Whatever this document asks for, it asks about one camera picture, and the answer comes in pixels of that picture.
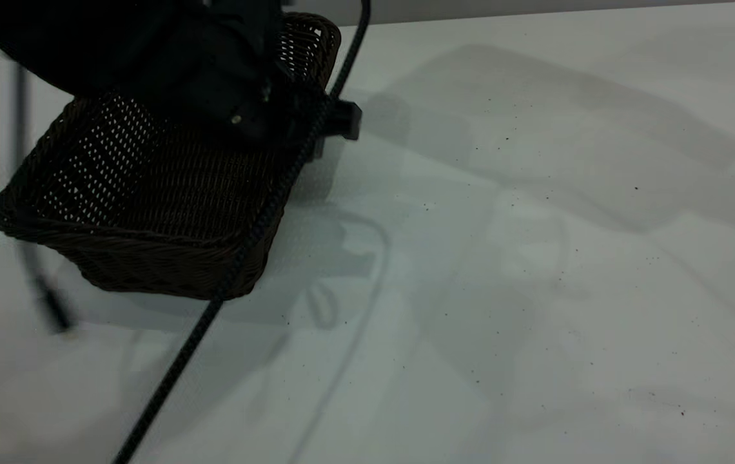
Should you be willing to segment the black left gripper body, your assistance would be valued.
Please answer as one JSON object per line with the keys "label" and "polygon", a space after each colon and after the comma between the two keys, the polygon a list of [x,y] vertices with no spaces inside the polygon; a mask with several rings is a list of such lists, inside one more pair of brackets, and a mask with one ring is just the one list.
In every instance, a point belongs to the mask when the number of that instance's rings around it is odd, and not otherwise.
{"label": "black left gripper body", "polygon": [[318,138],[358,140],[363,114],[358,104],[331,96],[312,77],[274,63],[221,122],[247,145],[300,149]]}

